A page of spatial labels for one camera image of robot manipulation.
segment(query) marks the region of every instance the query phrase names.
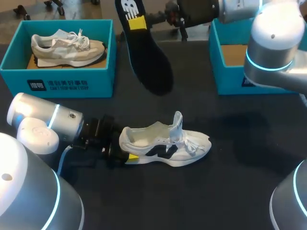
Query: teal box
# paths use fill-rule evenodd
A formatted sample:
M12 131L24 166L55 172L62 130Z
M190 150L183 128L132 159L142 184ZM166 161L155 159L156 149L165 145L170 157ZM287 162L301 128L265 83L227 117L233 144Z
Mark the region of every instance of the teal box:
M58 29L79 32L105 43L105 68L26 69L34 34L51 36ZM0 73L13 96L19 92L40 98L108 98L113 94L116 39L112 20L22 21L3 58Z
M222 45L247 45L250 37L252 20L222 24L214 20L211 25L209 46L210 60L219 95L231 94L274 94L292 93L278 88L258 87L249 83L244 76L243 66L227 66L225 64ZM307 51L307 34L300 45Z

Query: white shoelace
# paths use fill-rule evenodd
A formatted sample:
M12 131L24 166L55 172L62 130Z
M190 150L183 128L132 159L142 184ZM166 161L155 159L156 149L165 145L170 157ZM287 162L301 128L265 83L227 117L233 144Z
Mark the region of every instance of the white shoelace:
M79 49L85 50L90 46L90 40L86 36L82 36L82 29L80 29L78 35L75 32L70 32L68 35L69 39L71 39L69 46L77 45Z
M174 141L174 144L184 143L188 148L189 154L194 154L198 149L204 150L204 146L200 146L195 140L189 138L185 131L182 131L178 141Z

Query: yellow label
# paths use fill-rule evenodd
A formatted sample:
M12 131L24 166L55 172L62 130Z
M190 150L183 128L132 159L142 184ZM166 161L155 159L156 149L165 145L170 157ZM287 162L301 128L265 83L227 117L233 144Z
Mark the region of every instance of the yellow label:
M129 154L129 159L127 160L127 162L129 162L129 161L137 161L139 159L139 157L138 156L135 156L135 155L133 155L133 154Z
M147 29L144 15L138 18L128 20L130 30Z

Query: white sneaker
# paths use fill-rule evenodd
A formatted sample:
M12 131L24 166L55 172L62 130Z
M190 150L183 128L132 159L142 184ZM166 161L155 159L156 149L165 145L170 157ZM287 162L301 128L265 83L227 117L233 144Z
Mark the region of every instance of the white sneaker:
M99 60L105 52L105 45L100 41L89 40L82 36L82 30L67 33L58 30L50 37L32 36L31 46L38 67L70 65L83 67Z
M119 145L123 151L138 156L126 164L161 161L180 167L204 157L212 144L203 133L182 130L182 114L176 112L171 126L156 122L146 128L124 128Z

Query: black tabletop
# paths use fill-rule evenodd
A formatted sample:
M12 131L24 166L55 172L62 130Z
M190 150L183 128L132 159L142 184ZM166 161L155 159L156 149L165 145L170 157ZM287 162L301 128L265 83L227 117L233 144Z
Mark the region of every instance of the black tabletop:
M170 59L174 89L150 94L134 76L127 47L118 53L114 97L55 99L85 117L113 115L124 126L171 124L210 136L212 149L197 163L79 169L75 189L85 208L85 230L271 230L275 187L307 156L307 108L298 95L218 96L207 42L159 43ZM6 47L0 46L0 52ZM0 80L0 131L12 100Z

